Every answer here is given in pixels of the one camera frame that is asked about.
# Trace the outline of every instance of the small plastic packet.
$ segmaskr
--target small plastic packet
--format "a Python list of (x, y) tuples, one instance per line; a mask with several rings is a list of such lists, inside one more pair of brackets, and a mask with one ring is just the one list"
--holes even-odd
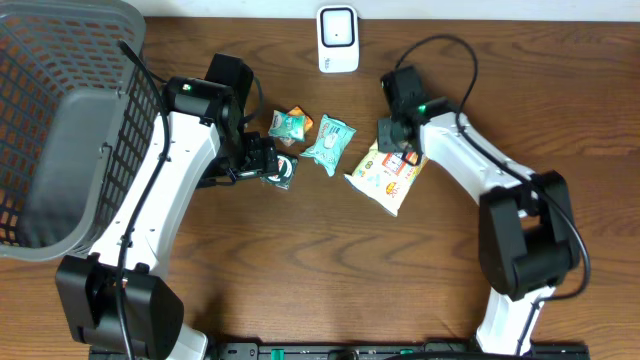
[[(415, 164), (418, 155), (409, 153), (407, 160)], [(353, 174), (344, 177), (358, 191), (380, 203), (393, 216), (398, 216), (398, 209), (409, 193), (411, 184), (426, 163), (425, 157), (419, 165), (411, 166), (402, 160), (402, 153), (378, 152), (376, 141)]]
[(279, 188), (289, 190), (293, 175), (298, 167), (298, 159), (293, 156), (278, 154), (278, 174), (260, 178), (262, 182), (275, 185)]
[(314, 158), (316, 164), (324, 166), (327, 174), (333, 176), (344, 149), (355, 133), (355, 129), (325, 114), (320, 122), (316, 143), (300, 156)]
[(279, 138), (291, 138), (295, 141), (304, 141), (305, 119), (305, 115), (289, 116), (274, 110), (269, 135)]
[[(307, 131), (309, 131), (311, 129), (311, 127), (313, 127), (313, 120), (311, 120), (311, 118), (309, 117), (309, 115), (305, 114), (304, 111), (302, 111), (302, 109), (300, 108), (300, 106), (296, 106), (293, 109), (291, 109), (291, 111), (289, 111), (287, 113), (287, 115), (289, 116), (300, 116), (300, 115), (304, 115), (305, 116), (305, 121), (304, 121), (304, 133), (306, 134)], [(293, 143), (295, 143), (296, 141), (290, 137), (285, 137), (285, 138), (279, 138), (280, 141), (282, 141), (282, 143), (284, 144), (284, 146), (289, 147), (291, 145), (293, 145)]]

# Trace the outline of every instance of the white wall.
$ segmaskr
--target white wall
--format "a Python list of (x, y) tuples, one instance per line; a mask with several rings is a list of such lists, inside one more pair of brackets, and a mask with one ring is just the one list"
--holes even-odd
[(145, 16), (313, 18), (350, 4), (363, 19), (640, 21), (640, 0), (125, 0)]

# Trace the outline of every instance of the wooden table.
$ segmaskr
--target wooden table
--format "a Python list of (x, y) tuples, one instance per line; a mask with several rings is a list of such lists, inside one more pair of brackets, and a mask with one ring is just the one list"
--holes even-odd
[[(566, 178), (591, 251), (588, 292), (546, 306), (534, 339), (584, 341), (594, 359), (638, 357), (639, 25), (363, 20), (358, 70), (325, 75), (313, 20), (147, 23), (147, 59), (161, 76), (202, 77), (215, 52), (243, 58), (265, 92), (253, 128), (266, 133), (274, 109), (301, 105), (316, 125), (291, 153), (313, 144), (324, 113), (358, 130), (332, 178), (301, 159), (289, 191), (251, 181), (196, 192), (169, 276), (187, 323), (265, 342), (422, 342), (474, 333), (489, 285), (477, 260), (471, 198), (429, 163), (394, 218), (342, 177), (388, 114), (380, 76), (410, 44), (453, 32), (480, 60), (471, 121), (518, 162)], [(435, 43), (409, 61), (434, 93), (460, 100), (471, 76), (461, 48)], [(57, 263), (0, 261), (0, 358), (86, 358), (62, 313)], [(574, 271), (558, 293), (580, 275)]]

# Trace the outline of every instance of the light blue packet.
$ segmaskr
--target light blue packet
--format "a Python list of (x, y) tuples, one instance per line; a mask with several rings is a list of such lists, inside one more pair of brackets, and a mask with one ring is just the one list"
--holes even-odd
[(295, 141), (304, 141), (304, 123), (306, 116), (290, 116), (280, 111), (273, 111), (273, 122), (269, 135)]
[(333, 176), (336, 173), (342, 152), (355, 133), (355, 129), (325, 114), (320, 122), (316, 143), (300, 156), (314, 158), (316, 164), (324, 166), (327, 174)]

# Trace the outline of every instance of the snack bag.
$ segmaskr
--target snack bag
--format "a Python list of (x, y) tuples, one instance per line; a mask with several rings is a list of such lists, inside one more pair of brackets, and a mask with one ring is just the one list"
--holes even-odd
[(336, 173), (336, 166), (338, 166), (342, 152), (355, 133), (355, 129), (325, 114), (320, 122), (316, 143), (300, 156), (314, 158), (316, 164), (324, 166), (327, 174), (333, 176)]
[[(415, 163), (418, 155), (409, 153), (407, 159)], [(411, 166), (402, 160), (402, 153), (378, 152), (376, 141), (353, 174), (344, 177), (357, 190), (379, 202), (393, 216), (398, 216), (398, 209), (409, 193), (411, 184), (426, 163), (424, 156), (420, 165)]]
[(274, 110), (269, 135), (279, 138), (291, 138), (295, 141), (304, 141), (305, 119), (305, 115), (289, 116)]
[(262, 177), (260, 180), (279, 188), (289, 190), (297, 167), (298, 159), (293, 156), (278, 154), (278, 174), (269, 177)]
[[(304, 122), (304, 133), (306, 134), (307, 131), (309, 131), (309, 129), (311, 129), (311, 127), (313, 127), (313, 120), (311, 120), (311, 118), (304, 113), (304, 111), (302, 111), (302, 109), (300, 108), (300, 106), (296, 106), (293, 109), (291, 109), (291, 111), (289, 111), (287, 113), (287, 115), (289, 116), (301, 116), (304, 115), (305, 116), (305, 122)], [(295, 143), (296, 141), (292, 138), (279, 138), (280, 141), (282, 141), (282, 143), (289, 147), (291, 145), (293, 145), (293, 143)]]

